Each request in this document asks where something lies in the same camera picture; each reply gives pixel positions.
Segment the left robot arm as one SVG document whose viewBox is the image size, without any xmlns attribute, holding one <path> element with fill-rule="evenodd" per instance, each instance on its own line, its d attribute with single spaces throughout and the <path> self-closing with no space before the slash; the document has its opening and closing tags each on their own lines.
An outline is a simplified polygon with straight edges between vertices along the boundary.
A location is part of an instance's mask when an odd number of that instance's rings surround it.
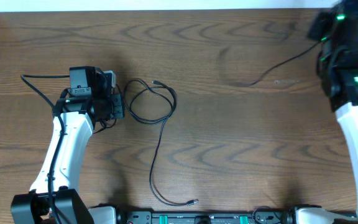
<svg viewBox="0 0 358 224">
<path fill-rule="evenodd" d="M 88 208 L 78 194 L 86 145 L 96 123 L 124 118 L 122 96 L 113 91 L 116 74 L 98 67 L 71 67 L 70 86 L 50 103 L 53 134 L 42 168 L 26 194 L 15 195 L 11 214 L 15 223 L 118 223 L 112 205 Z"/>
</svg>

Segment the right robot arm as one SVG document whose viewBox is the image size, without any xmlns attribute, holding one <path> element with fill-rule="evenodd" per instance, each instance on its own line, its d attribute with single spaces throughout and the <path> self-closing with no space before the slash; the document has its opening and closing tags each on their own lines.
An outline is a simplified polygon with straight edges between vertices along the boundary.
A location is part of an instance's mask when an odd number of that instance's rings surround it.
<svg viewBox="0 0 358 224">
<path fill-rule="evenodd" d="M 307 38 L 321 44 L 316 73 L 328 97 L 351 158 L 357 208 L 353 215 L 302 205 L 288 211 L 284 223 L 358 223 L 358 0 L 339 1 L 320 11 Z"/>
</svg>

